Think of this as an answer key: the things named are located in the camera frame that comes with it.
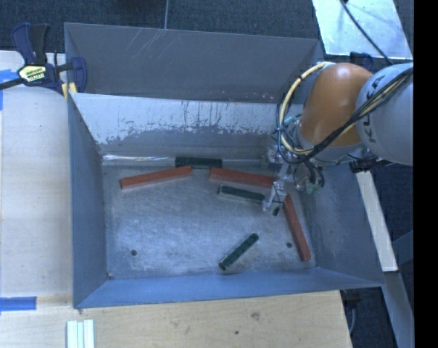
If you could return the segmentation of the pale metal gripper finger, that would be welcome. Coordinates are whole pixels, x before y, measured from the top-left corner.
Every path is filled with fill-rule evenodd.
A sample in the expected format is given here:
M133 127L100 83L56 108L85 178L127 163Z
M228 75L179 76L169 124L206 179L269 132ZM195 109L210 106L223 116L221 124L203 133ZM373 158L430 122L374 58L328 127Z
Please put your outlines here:
M275 193L283 193L285 192L285 185L282 181L276 181L273 183L270 189L269 195L265 197L262 203L262 208L264 212L272 212L272 200L274 198Z
M277 214L282 209L285 199L287 197L287 193L275 193L274 198L272 200L272 215L277 216Z

